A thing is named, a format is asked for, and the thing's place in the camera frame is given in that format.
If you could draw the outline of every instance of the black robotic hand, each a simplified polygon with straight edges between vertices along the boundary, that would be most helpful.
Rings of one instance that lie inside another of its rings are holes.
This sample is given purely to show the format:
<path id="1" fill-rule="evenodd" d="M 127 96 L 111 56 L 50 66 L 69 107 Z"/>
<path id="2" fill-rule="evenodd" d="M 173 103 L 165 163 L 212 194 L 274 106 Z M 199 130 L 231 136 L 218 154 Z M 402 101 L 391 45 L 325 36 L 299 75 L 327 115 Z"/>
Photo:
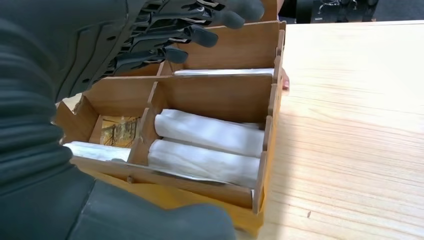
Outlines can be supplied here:
<path id="1" fill-rule="evenodd" d="M 55 100 L 74 96 L 107 76 L 187 53 L 173 43 L 213 47 L 202 27 L 238 29 L 264 14 L 260 0 L 1 1 L 1 40 L 41 66 Z"/>
<path id="2" fill-rule="evenodd" d="M 101 78 L 184 62 L 172 43 L 212 47 L 203 26 L 263 13 L 259 0 L 0 0 L 0 239 L 235 239 L 221 209 L 166 211 L 82 173 L 51 121 Z"/>

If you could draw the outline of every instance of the wood grain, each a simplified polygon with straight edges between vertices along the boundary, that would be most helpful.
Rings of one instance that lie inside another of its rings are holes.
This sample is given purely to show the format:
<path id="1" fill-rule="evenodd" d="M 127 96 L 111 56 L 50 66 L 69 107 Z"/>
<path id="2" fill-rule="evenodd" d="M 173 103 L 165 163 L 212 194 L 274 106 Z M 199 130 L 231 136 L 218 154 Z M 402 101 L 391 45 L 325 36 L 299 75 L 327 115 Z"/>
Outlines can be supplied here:
<path id="1" fill-rule="evenodd" d="M 424 238 L 422 39 L 423 21 L 287 26 L 259 240 Z"/>
<path id="2" fill-rule="evenodd" d="M 170 108 L 210 118 L 264 123 L 271 75 L 108 77 L 84 95 L 103 116 L 140 117 L 159 82 Z"/>
<path id="3" fill-rule="evenodd" d="M 279 22 L 248 23 L 238 30 L 208 27 L 219 36 L 211 48 L 198 44 L 179 44 L 188 53 L 183 69 L 260 69 L 273 68 L 278 45 Z"/>

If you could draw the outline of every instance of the white towel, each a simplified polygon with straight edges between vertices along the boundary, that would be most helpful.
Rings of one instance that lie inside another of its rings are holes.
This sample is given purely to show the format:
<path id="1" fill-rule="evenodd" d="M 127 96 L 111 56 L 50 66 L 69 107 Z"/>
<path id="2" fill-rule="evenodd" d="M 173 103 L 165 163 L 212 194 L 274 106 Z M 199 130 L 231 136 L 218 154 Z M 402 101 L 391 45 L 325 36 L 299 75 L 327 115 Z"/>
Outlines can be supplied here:
<path id="1" fill-rule="evenodd" d="M 254 188 L 259 158 L 214 151 L 176 142 L 155 140 L 148 154 L 151 168 L 215 179 Z"/>
<path id="2" fill-rule="evenodd" d="M 164 109 L 154 120 L 161 137 L 248 157 L 260 158 L 265 132 L 174 109 Z"/>

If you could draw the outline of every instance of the plastic wrapped item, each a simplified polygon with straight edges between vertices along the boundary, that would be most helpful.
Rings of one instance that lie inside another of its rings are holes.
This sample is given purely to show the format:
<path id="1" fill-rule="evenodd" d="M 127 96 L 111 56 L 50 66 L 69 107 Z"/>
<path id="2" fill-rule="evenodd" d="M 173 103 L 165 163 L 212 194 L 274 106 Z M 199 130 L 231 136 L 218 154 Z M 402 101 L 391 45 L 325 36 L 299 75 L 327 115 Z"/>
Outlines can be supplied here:
<path id="1" fill-rule="evenodd" d="M 261 157 L 265 135 L 259 129 L 174 109 L 156 115 L 154 127 L 161 137 L 255 158 Z"/>
<path id="2" fill-rule="evenodd" d="M 73 141 L 64 144 L 70 148 L 73 155 L 100 161 L 126 162 L 130 155 L 130 149 L 117 146 L 107 146 L 95 143 Z"/>
<path id="3" fill-rule="evenodd" d="M 148 154 L 149 167 L 170 173 L 219 180 L 254 188 L 260 159 L 165 140 L 156 140 Z"/>
<path id="4" fill-rule="evenodd" d="M 174 72 L 176 76 L 183 75 L 229 75 L 229 74 L 271 74 L 274 68 L 253 68 L 253 69 L 201 69 L 201 70 L 178 70 Z"/>

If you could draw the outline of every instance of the wooden table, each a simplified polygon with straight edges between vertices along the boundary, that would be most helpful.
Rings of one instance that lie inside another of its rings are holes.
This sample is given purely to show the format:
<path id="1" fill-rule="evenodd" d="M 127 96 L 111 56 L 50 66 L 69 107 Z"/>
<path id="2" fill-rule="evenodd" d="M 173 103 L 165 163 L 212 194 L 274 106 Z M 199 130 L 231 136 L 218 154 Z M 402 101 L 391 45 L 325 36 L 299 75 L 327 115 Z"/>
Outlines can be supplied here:
<path id="1" fill-rule="evenodd" d="M 424 239 L 423 43 L 424 21 L 287 26 L 258 239 Z"/>

